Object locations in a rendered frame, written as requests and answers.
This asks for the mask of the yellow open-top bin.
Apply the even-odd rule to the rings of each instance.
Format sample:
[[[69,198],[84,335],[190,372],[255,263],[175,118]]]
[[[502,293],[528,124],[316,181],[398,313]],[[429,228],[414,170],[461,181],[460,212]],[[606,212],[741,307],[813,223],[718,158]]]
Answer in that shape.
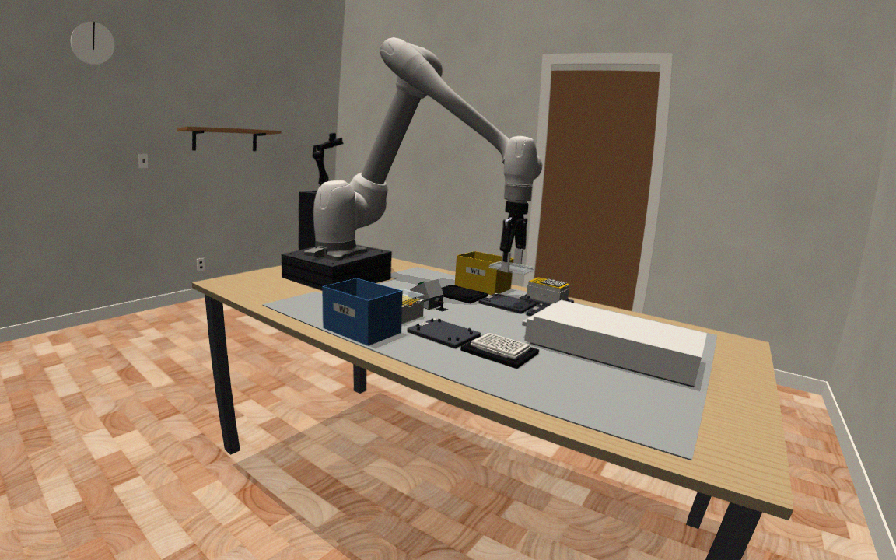
[[[510,290],[513,273],[488,268],[501,260],[502,256],[477,251],[457,255],[455,285],[489,295]]]

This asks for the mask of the blue open-top bin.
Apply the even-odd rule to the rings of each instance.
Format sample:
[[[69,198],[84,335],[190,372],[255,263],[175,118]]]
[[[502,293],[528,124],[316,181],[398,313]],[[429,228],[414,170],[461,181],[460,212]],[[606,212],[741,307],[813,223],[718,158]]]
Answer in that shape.
[[[321,292],[324,329],[366,346],[401,333],[402,290],[353,278]]]

